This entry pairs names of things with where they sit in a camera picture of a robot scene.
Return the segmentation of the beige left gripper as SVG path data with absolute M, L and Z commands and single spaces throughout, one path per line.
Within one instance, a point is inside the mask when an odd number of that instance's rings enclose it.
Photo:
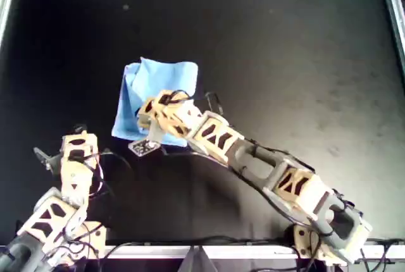
M 95 134 L 87 132 L 86 124 L 76 124 L 73 132 L 74 134 L 65 135 L 62 138 L 63 158 L 81 161 L 98 151 L 97 137 Z

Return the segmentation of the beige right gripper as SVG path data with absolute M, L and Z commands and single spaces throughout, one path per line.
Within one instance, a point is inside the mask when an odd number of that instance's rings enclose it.
M 177 104 L 171 103 L 174 91 L 160 91 L 156 97 L 150 97 L 138 112 L 138 125 L 151 128 L 153 122 L 168 133 L 177 133 L 175 111 Z

